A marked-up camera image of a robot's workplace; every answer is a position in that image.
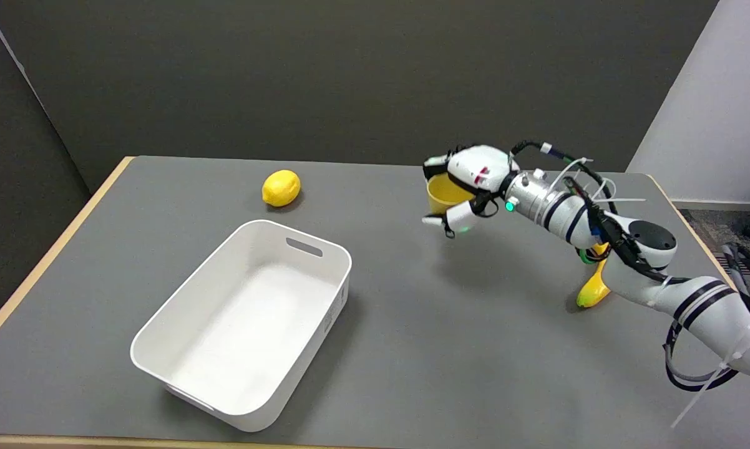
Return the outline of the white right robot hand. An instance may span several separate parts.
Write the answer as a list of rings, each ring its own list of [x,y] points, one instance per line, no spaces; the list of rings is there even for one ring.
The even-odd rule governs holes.
[[[481,219],[491,217],[487,205],[506,199],[507,187],[520,173],[520,167],[509,153],[488,145],[450,150],[446,155],[429,157],[422,165],[424,179],[446,175],[453,185],[472,197],[455,201],[444,212],[423,217],[425,225],[442,228],[446,238],[470,230]]]

